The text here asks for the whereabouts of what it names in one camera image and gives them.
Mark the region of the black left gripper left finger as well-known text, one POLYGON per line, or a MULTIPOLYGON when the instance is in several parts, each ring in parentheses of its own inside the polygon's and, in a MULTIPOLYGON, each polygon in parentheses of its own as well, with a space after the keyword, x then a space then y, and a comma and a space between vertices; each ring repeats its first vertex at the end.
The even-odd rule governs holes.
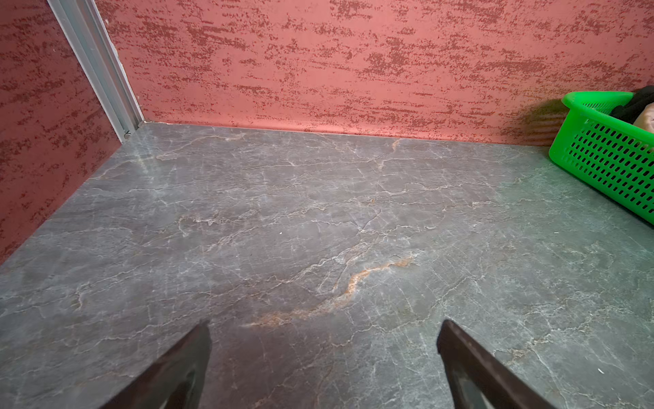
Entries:
POLYGON ((199 322, 102 407, 197 408, 211 356, 209 322, 199 322))

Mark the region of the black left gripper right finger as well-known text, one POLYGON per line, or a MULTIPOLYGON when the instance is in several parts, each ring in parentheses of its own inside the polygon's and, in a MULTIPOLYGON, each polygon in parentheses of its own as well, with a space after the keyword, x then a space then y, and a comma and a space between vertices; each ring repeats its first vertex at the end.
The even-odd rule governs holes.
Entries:
POLYGON ((436 346, 456 408, 551 408, 453 320, 444 320, 436 346))

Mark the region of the pink shorts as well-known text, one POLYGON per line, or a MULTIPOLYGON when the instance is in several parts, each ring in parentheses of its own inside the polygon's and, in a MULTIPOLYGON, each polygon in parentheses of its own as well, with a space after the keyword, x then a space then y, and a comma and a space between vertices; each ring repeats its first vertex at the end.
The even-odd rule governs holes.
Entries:
POLYGON ((654 133, 654 103, 648 104, 635 119, 634 126, 644 131, 654 133))

